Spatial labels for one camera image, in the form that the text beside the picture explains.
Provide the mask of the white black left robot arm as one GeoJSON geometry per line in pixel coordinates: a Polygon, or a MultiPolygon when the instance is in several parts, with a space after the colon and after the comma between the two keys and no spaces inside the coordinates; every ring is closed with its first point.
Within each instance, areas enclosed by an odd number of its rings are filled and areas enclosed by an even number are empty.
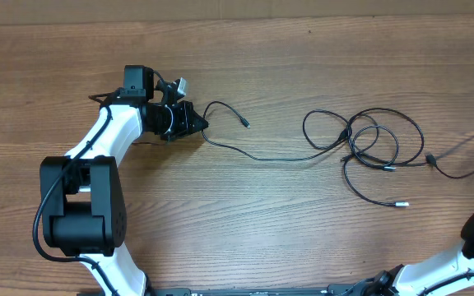
{"type": "Polygon", "coordinates": [[[103,295],[155,293],[125,244],[128,220],[119,165],[145,132],[174,141],[208,126],[185,100],[187,87],[183,78],[165,81],[149,67],[127,65],[123,86],[90,95],[99,116],[86,136],[65,155],[47,157],[40,165],[35,249],[49,261],[81,263],[103,295]]]}

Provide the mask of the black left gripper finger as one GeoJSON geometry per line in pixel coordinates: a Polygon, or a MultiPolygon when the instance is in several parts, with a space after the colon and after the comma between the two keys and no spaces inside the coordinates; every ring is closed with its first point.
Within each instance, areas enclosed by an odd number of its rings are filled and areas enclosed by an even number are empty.
{"type": "Polygon", "coordinates": [[[203,119],[200,119],[200,120],[195,119],[192,122],[187,122],[183,137],[191,136],[197,132],[201,132],[202,130],[208,127],[209,127],[209,122],[203,119]]]}
{"type": "Polygon", "coordinates": [[[206,123],[207,120],[199,115],[193,107],[193,103],[184,101],[184,114],[189,123],[206,123]]]}

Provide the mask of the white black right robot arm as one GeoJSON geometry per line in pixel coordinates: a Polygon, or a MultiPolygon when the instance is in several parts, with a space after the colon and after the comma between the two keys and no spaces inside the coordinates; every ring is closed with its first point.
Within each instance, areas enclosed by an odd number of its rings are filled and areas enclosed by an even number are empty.
{"type": "Polygon", "coordinates": [[[377,275],[363,295],[449,295],[474,286],[474,214],[454,247],[414,265],[377,275]]]}

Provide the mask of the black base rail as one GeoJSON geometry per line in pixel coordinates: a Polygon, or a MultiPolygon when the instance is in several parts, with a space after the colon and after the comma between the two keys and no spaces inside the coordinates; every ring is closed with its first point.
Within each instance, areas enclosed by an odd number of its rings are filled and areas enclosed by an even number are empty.
{"type": "Polygon", "coordinates": [[[371,283],[330,284],[322,288],[280,288],[280,289],[208,289],[191,290],[186,288],[149,288],[144,296],[366,296],[398,295],[398,292],[382,289],[377,292],[371,283]]]}

